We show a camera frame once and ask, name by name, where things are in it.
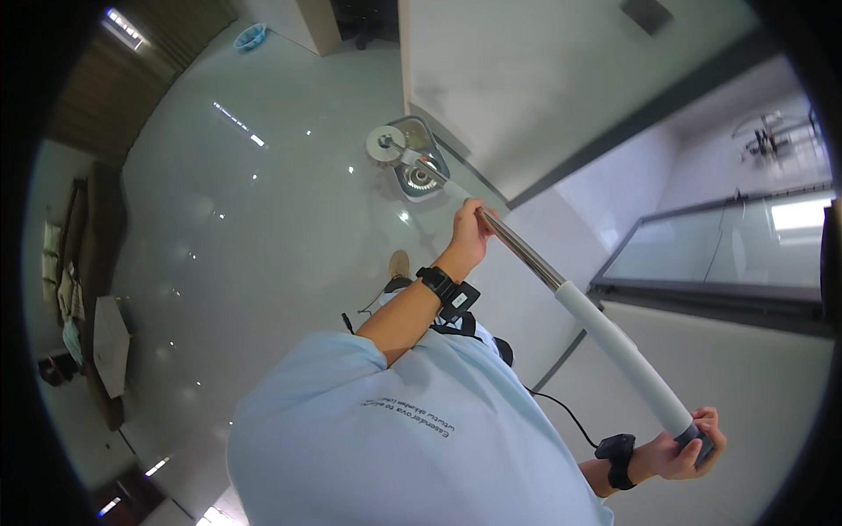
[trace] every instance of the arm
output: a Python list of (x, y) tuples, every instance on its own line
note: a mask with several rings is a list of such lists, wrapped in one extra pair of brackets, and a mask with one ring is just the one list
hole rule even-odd
[[(696, 438), (679, 451), (678, 444), (664, 431), (652, 442), (634, 449), (627, 472), (632, 484), (640, 484), (655, 475), (661, 475), (667, 480), (695, 479), (711, 470), (727, 442), (719, 430), (719, 415), (713, 407), (700, 407), (690, 415), (695, 425), (711, 438), (713, 451), (696, 467), (694, 463), (701, 451), (701, 440)], [(582, 475), (597, 497), (608, 497), (617, 492), (608, 483), (609, 468), (608, 460), (594, 459), (579, 464)]]
[[(493, 235), (484, 220), (477, 217), (480, 207), (482, 199), (465, 201), (453, 220), (450, 245), (432, 264), (455, 283), (461, 283), (482, 261), (488, 238)], [(421, 339), (440, 307), (439, 297), (418, 280), (378, 309), (356, 335), (374, 342), (391, 366)]]

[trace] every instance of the blue plastic basket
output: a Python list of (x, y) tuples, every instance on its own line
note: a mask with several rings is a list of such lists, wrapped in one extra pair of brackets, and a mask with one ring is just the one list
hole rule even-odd
[(266, 24), (255, 24), (246, 29), (234, 40), (234, 49), (248, 51), (264, 41), (266, 38)]

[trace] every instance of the stainless steel pole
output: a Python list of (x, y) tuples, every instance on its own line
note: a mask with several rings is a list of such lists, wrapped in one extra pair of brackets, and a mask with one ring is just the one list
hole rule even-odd
[[(431, 179), (443, 188), (445, 184), (447, 184), (448, 179), (444, 176), (444, 174), (432, 166), (432, 164), (425, 162), (423, 159), (424, 158), (421, 157), (416, 160), (415, 167), (429, 175)], [(494, 232), (494, 234), (497, 235), (500, 241), (502, 241), (506, 247), (509, 247), (509, 250), (511, 250), (514, 255), (520, 259), (520, 261), (524, 262), (526, 266), (529, 267), (536, 276), (538, 276), (538, 279), (549, 287), (553, 294), (556, 294), (558, 288), (566, 281), (565, 278), (563, 278), (553, 267), (551, 267), (544, 258), (539, 256), (537, 252), (532, 250), (532, 247), (527, 245), (524, 240), (520, 239), (520, 236), (515, 234), (511, 228), (506, 226), (505, 223), (488, 211), (488, 209), (484, 206), (482, 207), (482, 213), (485, 216), (485, 221), (488, 223), (488, 227)]]

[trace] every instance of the light blue t-shirt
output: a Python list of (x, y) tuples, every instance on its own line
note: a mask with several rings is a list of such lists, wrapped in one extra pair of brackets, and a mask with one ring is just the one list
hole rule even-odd
[(432, 330), (389, 369), (306, 337), (237, 407), (228, 472), (253, 526), (613, 523), (509, 366)]

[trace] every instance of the wrist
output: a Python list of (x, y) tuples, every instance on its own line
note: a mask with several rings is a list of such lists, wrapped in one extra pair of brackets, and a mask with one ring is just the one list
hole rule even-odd
[(465, 265), (465, 259), (461, 258), (450, 247), (447, 247), (445, 251), (441, 253), (439, 258), (430, 265), (430, 267), (441, 268), (445, 271), (445, 274), (450, 276), (450, 279), (452, 279), (455, 284), (460, 284), (464, 281), (472, 270), (472, 267)]
[(650, 455), (649, 444), (638, 446), (631, 453), (631, 459), (626, 470), (629, 481), (632, 484), (640, 484), (648, 478), (655, 476), (652, 470), (652, 456)]

